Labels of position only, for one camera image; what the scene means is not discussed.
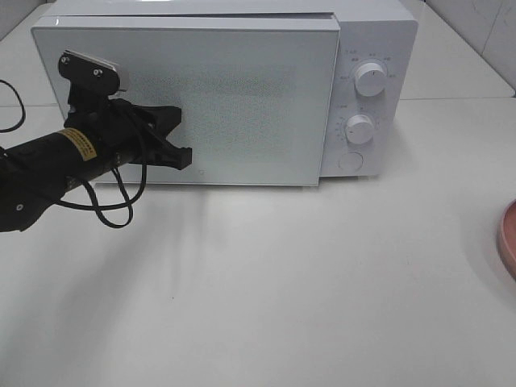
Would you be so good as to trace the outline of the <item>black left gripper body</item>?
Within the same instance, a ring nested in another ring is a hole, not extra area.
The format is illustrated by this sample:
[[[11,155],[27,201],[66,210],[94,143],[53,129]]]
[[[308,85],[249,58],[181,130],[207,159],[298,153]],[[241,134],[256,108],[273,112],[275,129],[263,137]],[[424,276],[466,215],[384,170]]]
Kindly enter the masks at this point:
[[[96,112],[70,114],[60,131],[9,148],[7,175],[29,181],[90,181],[125,164],[182,170],[192,163],[192,149],[167,140],[180,123],[178,107],[112,99]]]

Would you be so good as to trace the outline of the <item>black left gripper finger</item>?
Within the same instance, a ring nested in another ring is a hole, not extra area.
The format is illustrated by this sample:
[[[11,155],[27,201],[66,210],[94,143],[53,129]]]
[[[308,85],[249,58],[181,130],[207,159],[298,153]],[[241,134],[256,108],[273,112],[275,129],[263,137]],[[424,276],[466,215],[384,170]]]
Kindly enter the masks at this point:
[[[126,92],[130,85],[128,72],[120,64],[72,50],[61,54],[58,71],[69,81],[71,109],[90,109],[98,100]]]

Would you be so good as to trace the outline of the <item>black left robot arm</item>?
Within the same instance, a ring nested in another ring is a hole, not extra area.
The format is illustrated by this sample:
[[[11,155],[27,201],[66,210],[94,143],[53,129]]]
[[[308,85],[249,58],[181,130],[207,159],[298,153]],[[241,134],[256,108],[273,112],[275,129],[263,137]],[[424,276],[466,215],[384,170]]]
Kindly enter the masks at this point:
[[[167,139],[181,124],[181,108],[116,98],[127,83],[107,60],[66,50],[57,67],[69,81],[62,129],[1,150],[3,232],[25,231],[50,206],[93,212],[119,229],[105,213],[125,209],[133,219],[148,167],[182,170],[192,163],[191,148]]]

